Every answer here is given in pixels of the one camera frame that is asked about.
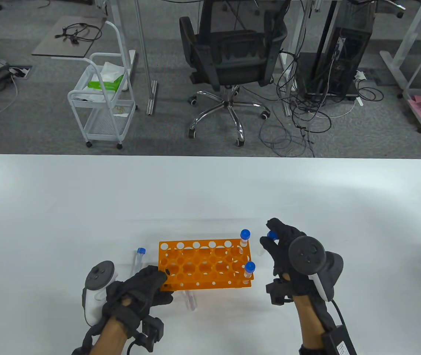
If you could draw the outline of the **person's left hand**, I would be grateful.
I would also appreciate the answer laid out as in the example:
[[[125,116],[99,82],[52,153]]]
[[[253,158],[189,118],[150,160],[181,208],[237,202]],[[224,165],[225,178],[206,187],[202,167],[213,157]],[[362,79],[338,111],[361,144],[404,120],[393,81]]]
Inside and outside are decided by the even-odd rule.
[[[102,316],[133,313],[143,320],[152,307],[172,303],[173,292],[161,289],[167,277],[158,266],[148,265],[124,282],[113,282],[106,288]]]

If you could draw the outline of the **person's right hand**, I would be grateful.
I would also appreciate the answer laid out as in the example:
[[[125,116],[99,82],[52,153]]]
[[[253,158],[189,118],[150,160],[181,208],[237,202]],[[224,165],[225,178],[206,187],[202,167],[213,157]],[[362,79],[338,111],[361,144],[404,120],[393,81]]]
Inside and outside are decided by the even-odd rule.
[[[278,218],[271,218],[266,226],[278,237],[276,240],[268,236],[262,236],[260,243],[274,261],[273,275],[278,276],[275,282],[280,293],[280,299],[292,299],[295,296],[308,296],[320,300],[315,284],[307,277],[294,269],[289,260],[289,247],[296,238],[306,236],[306,233],[298,228],[286,225]]]

